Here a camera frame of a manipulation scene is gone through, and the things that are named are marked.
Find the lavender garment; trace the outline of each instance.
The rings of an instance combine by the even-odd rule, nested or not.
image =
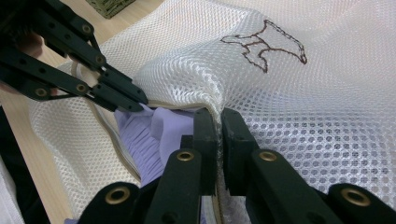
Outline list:
[[[67,218],[64,220],[64,224],[78,224],[78,220]]]
[[[182,135],[192,134],[193,113],[164,108],[137,113],[116,111],[122,143],[130,152],[145,186],[163,173],[169,155],[180,148]]]

